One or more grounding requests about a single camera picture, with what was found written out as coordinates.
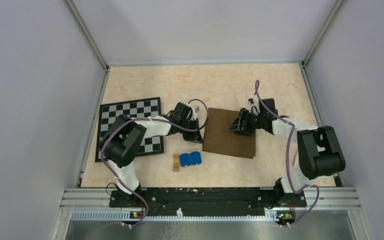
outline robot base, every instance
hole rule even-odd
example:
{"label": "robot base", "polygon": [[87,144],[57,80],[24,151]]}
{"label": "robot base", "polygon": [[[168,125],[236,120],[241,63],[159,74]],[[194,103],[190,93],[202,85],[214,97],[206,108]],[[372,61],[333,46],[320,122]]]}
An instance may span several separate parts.
{"label": "robot base", "polygon": [[275,207],[289,207],[291,202],[296,207],[306,207],[307,202],[302,191],[299,194],[285,193],[282,187],[281,178],[276,180],[273,190],[264,192],[264,207],[272,209]]}

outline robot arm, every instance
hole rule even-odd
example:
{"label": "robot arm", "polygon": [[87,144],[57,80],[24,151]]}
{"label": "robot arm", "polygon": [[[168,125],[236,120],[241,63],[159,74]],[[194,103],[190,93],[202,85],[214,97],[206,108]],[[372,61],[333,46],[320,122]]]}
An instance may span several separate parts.
{"label": "robot arm", "polygon": [[[144,138],[168,136],[181,133],[183,134],[183,139],[185,141],[202,143],[203,139],[199,131],[197,111],[199,111],[199,108],[191,107],[188,104],[179,102],[174,110],[170,111],[168,115],[162,114],[149,119],[137,120],[129,123],[117,132],[117,135],[127,137],[124,140],[121,137],[114,137],[107,144],[103,154],[109,160],[109,165],[117,173],[120,180],[132,190],[136,190],[139,187],[139,181],[135,175],[133,160],[135,159]],[[108,138],[122,124],[130,119],[131,118],[124,114],[119,115],[102,137],[102,140],[99,142],[99,146],[102,148]],[[167,122],[156,121],[157,119],[169,121],[170,123],[176,124],[185,129],[194,129],[197,131],[185,131],[174,127]],[[117,186],[126,194],[132,194],[120,183],[118,183]]]}
{"label": "robot arm", "polygon": [[[288,138],[292,130],[292,126],[288,123],[293,123],[295,129],[292,133],[291,142],[298,144],[299,156],[299,168],[296,168],[290,174],[295,189],[311,185],[321,178],[331,176],[345,169],[345,158],[335,130],[331,126],[311,126],[288,116],[281,116],[286,120],[284,122],[268,112],[259,101],[258,107],[252,98],[249,101],[252,104],[251,109],[242,108],[228,131],[234,131],[238,135],[251,136],[256,129],[264,129],[272,135]],[[278,114],[273,98],[263,99],[262,101],[272,112]],[[259,109],[259,111],[255,114],[253,109]],[[318,147],[324,148],[324,150],[319,151]],[[276,187],[281,187],[284,194],[293,193],[286,176],[276,181]]]}

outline cable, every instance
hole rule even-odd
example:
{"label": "cable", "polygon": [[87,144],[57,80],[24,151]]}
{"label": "cable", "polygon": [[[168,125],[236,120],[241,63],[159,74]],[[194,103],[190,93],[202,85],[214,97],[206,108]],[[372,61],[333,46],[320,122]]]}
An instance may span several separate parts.
{"label": "cable", "polygon": [[210,117],[210,116],[208,115],[208,107],[207,107],[207,105],[206,105],[201,99],[198,99],[198,98],[191,99],[190,101],[187,102],[187,104],[190,104],[190,103],[193,102],[193,101],[198,101],[198,102],[202,103],[202,105],[204,105],[205,110],[206,110],[206,119],[205,119],[205,122],[204,122],[204,124],[199,128],[199,130],[201,130],[201,129],[203,129],[203,128],[207,125],[207,123],[208,123],[208,118]]}
{"label": "cable", "polygon": [[295,203],[292,200],[290,201],[289,212],[292,213],[293,211],[295,211]]}
{"label": "cable", "polygon": [[251,107],[251,112],[253,112],[253,109],[255,109],[255,112],[256,112],[256,113],[254,113],[255,115],[258,115],[258,114],[260,114],[260,113],[258,112],[258,110],[257,110],[257,107],[256,107],[256,106],[252,106],[252,107]]}
{"label": "cable", "polygon": [[[199,101],[201,102],[205,109],[206,109],[206,112],[207,112],[207,120],[208,120],[208,107],[205,105],[205,103],[200,100],[200,99],[192,99],[188,102],[188,104],[192,101]],[[128,124],[132,123],[132,122],[136,122],[136,121],[150,121],[149,118],[135,118],[135,119],[130,119],[128,121],[126,121],[125,123],[123,123],[121,126],[119,126],[109,137],[108,139],[105,141],[105,143],[103,144],[101,150],[100,150],[100,159],[102,160],[102,162],[105,164],[105,166],[112,172],[112,174],[114,174],[115,178],[118,180],[118,182],[123,186],[123,188],[127,189],[129,192],[131,192],[133,195],[135,195],[136,197],[138,197],[142,202],[143,204],[145,205],[145,213],[142,215],[142,217],[139,219],[139,221],[137,221],[135,224],[133,225],[128,225],[129,228],[133,228],[133,227],[136,227],[138,224],[140,224],[144,218],[148,215],[148,210],[149,210],[149,206],[148,206],[148,203],[147,201],[141,196],[139,195],[137,192],[135,192],[134,190],[130,189],[129,187],[127,187],[123,181],[121,181],[119,175],[116,173],[116,171],[114,171],[114,169],[107,163],[107,159],[105,159],[105,156],[104,156],[104,152],[105,152],[105,149],[107,148],[107,145],[108,143],[110,143],[110,141],[118,134],[118,132],[120,132],[121,129],[123,129],[125,126],[127,126]],[[156,122],[163,122],[163,123],[167,123],[167,124],[170,124],[178,129],[181,129],[183,131],[186,131],[186,132],[196,132],[196,131],[199,131],[200,129],[202,129],[205,124],[207,124],[207,121],[205,121],[204,125],[200,128],[200,129],[188,129],[188,128],[184,128],[182,126],[179,126],[177,124],[174,124],[168,120],[164,120],[164,119],[152,119],[152,121],[156,121]],[[101,231],[102,229],[108,227],[108,226],[111,226],[111,225],[122,225],[124,226],[125,223],[124,222],[110,222],[108,224],[105,224],[104,226],[101,226],[100,228],[98,228],[97,230],[95,230],[94,232],[92,232],[89,236],[87,236],[85,238],[88,239],[90,238],[91,236],[93,236],[94,234],[96,234],[97,232]]]}
{"label": "cable", "polygon": [[308,187],[311,187],[311,188],[317,188],[317,195],[315,197],[315,201],[314,203],[311,205],[311,207],[304,213],[304,215],[302,215],[299,219],[297,219],[293,224],[296,224],[298,223],[301,219],[303,219],[309,212],[311,212],[311,210],[316,206],[316,203],[317,201],[319,200],[319,194],[320,194],[320,189],[317,185],[304,185],[302,186],[298,191],[295,190],[294,188],[294,185],[292,184],[292,178],[291,178],[291,169],[290,169],[290,166],[289,166],[289,150],[290,150],[290,147],[291,147],[291,141],[292,141],[292,135],[294,134],[294,130],[295,130],[295,125],[292,123],[292,122],[289,122],[289,121],[286,121],[285,119],[281,118],[280,116],[278,116],[276,113],[274,113],[272,110],[270,110],[270,108],[268,108],[263,100],[261,99],[260,97],[260,94],[258,93],[258,88],[260,87],[260,80],[256,80],[255,81],[255,95],[258,97],[258,100],[260,101],[260,103],[262,104],[262,106],[267,110],[267,112],[269,112],[271,115],[273,115],[275,118],[279,119],[280,121],[286,123],[286,124],[289,124],[291,125],[292,129],[290,130],[290,133],[289,133],[289,136],[287,138],[287,142],[286,142],[286,176],[287,176],[287,180],[289,182],[289,185],[290,185],[290,188],[292,189],[292,192],[294,194],[299,194],[301,193],[305,188],[308,188]]}
{"label": "cable", "polygon": [[111,184],[114,184],[115,187],[117,188],[117,184],[115,184],[114,182],[110,182],[110,183],[108,183],[108,185],[105,187],[105,192],[106,192],[106,194],[108,194],[108,195],[110,195],[110,196],[111,196],[111,194],[108,193],[108,186],[111,185]]}

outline metal floor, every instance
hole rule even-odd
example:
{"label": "metal floor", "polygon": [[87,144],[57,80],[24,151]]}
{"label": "metal floor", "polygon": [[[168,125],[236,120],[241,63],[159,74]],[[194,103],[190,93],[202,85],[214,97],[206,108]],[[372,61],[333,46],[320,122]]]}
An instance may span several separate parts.
{"label": "metal floor", "polygon": [[355,240],[346,210],[311,212],[297,225],[280,228],[274,222],[144,222],[129,230],[121,225],[109,226],[93,236],[108,221],[73,220],[67,240]]}

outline aluminum frame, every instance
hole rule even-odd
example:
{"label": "aluminum frame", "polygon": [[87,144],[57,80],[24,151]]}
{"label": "aluminum frame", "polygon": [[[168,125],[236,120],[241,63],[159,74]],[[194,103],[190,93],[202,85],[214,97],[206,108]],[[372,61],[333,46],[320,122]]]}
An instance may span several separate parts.
{"label": "aluminum frame", "polygon": [[[273,189],[262,187],[262,190]],[[362,207],[354,187],[320,187],[319,200],[313,210],[335,211],[345,210],[348,212],[357,240],[371,240],[366,234],[367,224],[363,222]],[[307,207],[297,207],[296,210],[307,210],[316,198],[317,190],[308,188],[304,190]],[[64,240],[69,230],[70,221],[132,221],[130,212],[140,211],[139,208],[111,208],[109,207],[110,196],[105,188],[67,188],[62,197],[55,228],[53,240]],[[237,217],[188,217],[182,214],[173,216],[151,216],[144,221],[275,221],[277,211],[287,211],[288,207],[275,207],[265,209],[264,216],[237,216]]]}
{"label": "aluminum frame", "polygon": [[163,63],[129,63],[111,64],[110,67],[148,67],[148,66],[182,66],[182,65],[229,65],[229,64],[300,64],[302,60],[253,60],[253,61],[181,61]]}
{"label": "aluminum frame", "polygon": [[[99,92],[99,97],[96,100],[95,104],[95,112],[93,116],[93,120],[89,129],[89,133],[87,135],[87,140],[85,141],[84,152],[82,154],[82,162],[79,168],[78,178],[75,183],[75,186],[79,186],[80,181],[82,179],[83,170],[85,169],[87,158],[89,155],[90,145],[92,142],[96,121],[97,112],[99,110],[100,103],[102,102],[104,91],[106,88],[110,67],[107,65],[104,57],[102,56],[98,46],[96,45],[94,39],[92,38],[86,24],[82,20],[80,13],[78,12],[73,0],[64,0],[70,13],[72,14],[74,20],[76,21],[79,30],[83,34],[86,42],[88,43],[91,51],[99,61],[99,64],[106,70],[103,78],[102,86]],[[307,88],[308,96],[310,98],[311,105],[313,107],[313,111],[317,120],[317,124],[325,125],[326,121],[323,117],[321,107],[317,100],[317,96],[314,92],[313,83],[311,81],[310,76],[307,73],[306,67],[311,61],[315,51],[320,45],[321,41],[326,36],[326,33],[329,31],[330,27],[335,20],[338,12],[344,6],[346,0],[337,0],[334,4],[334,7],[327,18],[325,24],[317,35],[314,43],[312,44],[308,54],[305,59],[300,63],[300,69],[302,73],[302,77],[305,82],[305,86]],[[296,63],[297,61],[283,61],[282,63]],[[208,64],[234,64],[234,63],[243,63],[243,62],[208,62]],[[258,63],[280,63],[280,62],[258,62]],[[316,197],[316,189],[309,188],[304,190],[305,199],[307,201],[307,206],[311,206],[314,203]],[[348,216],[352,225],[352,229],[354,231],[354,235],[357,240],[372,240],[372,234],[367,223],[367,220],[364,216],[363,210],[361,208],[360,200],[358,198],[357,192],[354,187],[320,187],[320,196],[315,206],[314,210],[321,211],[334,211],[334,210],[346,210],[348,212]],[[52,239],[53,240],[64,240],[66,239],[67,232],[69,231],[69,224],[72,220],[73,214],[79,213],[79,211],[106,211],[108,212],[121,212],[125,213],[129,211],[137,211],[134,208],[126,208],[126,209],[114,209],[109,208],[110,196],[107,195],[105,188],[67,188],[64,192],[61,205],[58,211],[57,219],[55,222]],[[308,207],[298,208],[297,210],[306,210]],[[269,215],[272,213],[271,211],[285,211],[288,208],[286,207],[277,207],[271,210],[267,210]],[[258,221],[262,218],[241,218],[245,221]],[[209,219],[210,221],[220,221],[220,219]],[[153,219],[153,221],[167,221],[166,218],[157,218]]]}

